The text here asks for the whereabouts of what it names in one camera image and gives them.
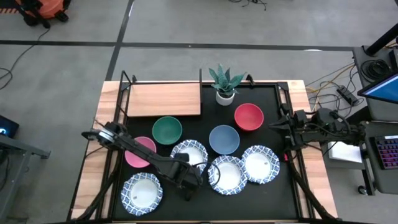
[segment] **gray floor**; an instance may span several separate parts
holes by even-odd
[[[128,0],[72,1],[70,21],[53,21],[42,40],[115,42]],[[136,0],[124,42],[357,46],[370,44],[393,26],[393,0],[268,0],[262,5],[227,0]],[[0,40],[35,40],[41,27],[21,17],[0,14]],[[26,45],[0,45],[0,67],[10,68]],[[51,150],[47,161],[33,159],[15,212],[28,223],[61,222],[67,217],[86,141],[114,47],[36,46],[14,69],[11,84],[0,90],[0,114],[21,124],[21,141]],[[122,47],[113,80],[121,70],[140,80],[194,80],[199,68],[222,63],[233,74],[258,80],[300,79],[310,83],[352,62],[351,52],[294,50],[165,49]],[[337,83],[347,85],[348,72]],[[359,78],[353,82],[360,88]],[[318,88],[319,82],[310,87]],[[324,93],[335,93],[328,88]],[[354,108],[360,109],[366,102]],[[358,195],[363,184],[356,170],[328,169],[339,217],[396,223],[398,196]]]

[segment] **keyboard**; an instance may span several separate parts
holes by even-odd
[[[382,169],[398,169],[398,136],[374,138]]]

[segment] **power strip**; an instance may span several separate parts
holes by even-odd
[[[355,106],[359,100],[355,97],[352,92],[350,92],[345,86],[341,85],[337,92],[347,101],[347,103],[351,106]]]

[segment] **computer monitor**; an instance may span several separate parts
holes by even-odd
[[[398,72],[359,90],[358,95],[398,104]]]

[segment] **bowl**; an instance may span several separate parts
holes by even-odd
[[[156,152],[156,145],[155,145],[155,142],[152,141],[152,139],[150,139],[148,137],[140,136],[140,137],[136,137],[134,140],[145,145],[152,151]],[[134,153],[129,152],[129,151],[124,152],[124,158],[126,158],[126,161],[128,164],[130,164],[130,166],[135,167],[135,168],[143,168],[143,167],[149,165],[149,162],[141,159],[140,157],[138,157],[137,155],[135,155]]]
[[[180,139],[181,134],[181,123],[171,116],[159,118],[152,127],[154,139],[163,145],[176,143]]]
[[[245,131],[254,131],[264,122],[261,109],[252,103],[244,103],[236,108],[234,117],[236,124]]]
[[[211,148],[221,155],[228,155],[237,150],[240,138],[238,132],[228,125],[215,127],[209,136]]]

